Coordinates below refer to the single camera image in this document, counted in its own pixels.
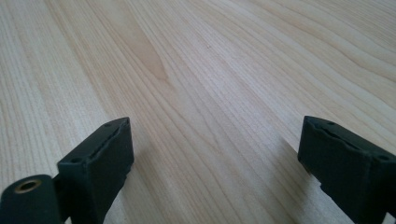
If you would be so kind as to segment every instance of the wooden table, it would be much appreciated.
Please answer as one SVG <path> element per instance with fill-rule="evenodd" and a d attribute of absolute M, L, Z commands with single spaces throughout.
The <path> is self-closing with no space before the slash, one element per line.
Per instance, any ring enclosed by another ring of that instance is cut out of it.
<path fill-rule="evenodd" d="M 396 1 L 0 3 L 0 189 L 130 117 L 105 223 L 351 223 L 297 162 L 304 115 L 396 153 Z"/>

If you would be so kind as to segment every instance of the wood grain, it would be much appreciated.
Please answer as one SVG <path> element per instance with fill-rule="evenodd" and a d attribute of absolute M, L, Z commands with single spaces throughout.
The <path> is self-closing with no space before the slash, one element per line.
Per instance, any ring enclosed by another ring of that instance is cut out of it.
<path fill-rule="evenodd" d="M 351 223 L 296 160 L 304 115 L 396 153 L 394 0 L 0 2 L 0 189 L 111 119 L 106 223 Z"/>

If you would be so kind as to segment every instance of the table top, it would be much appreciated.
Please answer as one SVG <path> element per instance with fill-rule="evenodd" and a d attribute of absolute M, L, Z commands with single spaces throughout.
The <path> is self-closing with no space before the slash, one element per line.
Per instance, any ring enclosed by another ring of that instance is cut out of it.
<path fill-rule="evenodd" d="M 0 189 L 130 117 L 105 223 L 351 223 L 305 115 L 396 153 L 394 0 L 9 0 L 0 43 Z"/>

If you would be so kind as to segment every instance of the black plastic part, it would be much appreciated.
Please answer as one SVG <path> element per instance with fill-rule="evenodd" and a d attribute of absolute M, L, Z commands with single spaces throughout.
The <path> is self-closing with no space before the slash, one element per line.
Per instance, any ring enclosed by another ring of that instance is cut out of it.
<path fill-rule="evenodd" d="M 396 157 L 325 119 L 305 117 L 300 163 L 355 223 L 396 216 Z"/>
<path fill-rule="evenodd" d="M 103 223 L 133 162 L 129 118 L 110 121 L 58 162 L 53 179 L 34 175 L 9 186 L 0 223 Z"/>

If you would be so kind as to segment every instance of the wooden surface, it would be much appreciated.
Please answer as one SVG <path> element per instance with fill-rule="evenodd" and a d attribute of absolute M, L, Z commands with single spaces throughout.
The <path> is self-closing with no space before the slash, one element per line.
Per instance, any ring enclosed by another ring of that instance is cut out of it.
<path fill-rule="evenodd" d="M 128 116 L 106 223 L 350 223 L 304 115 L 396 153 L 396 1 L 0 2 L 0 189 Z"/>

